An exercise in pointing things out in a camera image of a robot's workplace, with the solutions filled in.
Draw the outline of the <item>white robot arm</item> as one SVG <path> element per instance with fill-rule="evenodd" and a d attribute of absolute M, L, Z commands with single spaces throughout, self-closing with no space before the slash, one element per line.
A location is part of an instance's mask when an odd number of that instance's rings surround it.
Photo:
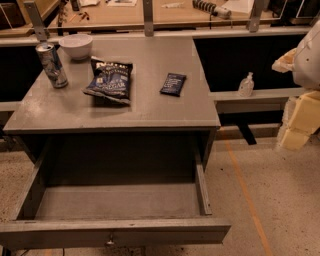
<path fill-rule="evenodd" d="M 298 46 L 277 59 L 272 69 L 292 72 L 294 83 L 306 89 L 320 90 L 320 20 Z"/>

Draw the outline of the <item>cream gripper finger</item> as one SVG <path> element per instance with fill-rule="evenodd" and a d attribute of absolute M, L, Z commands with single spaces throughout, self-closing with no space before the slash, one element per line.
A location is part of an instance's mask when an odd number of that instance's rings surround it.
<path fill-rule="evenodd" d="M 291 49 L 272 64 L 272 69 L 280 73 L 293 70 L 294 56 L 296 48 Z"/>

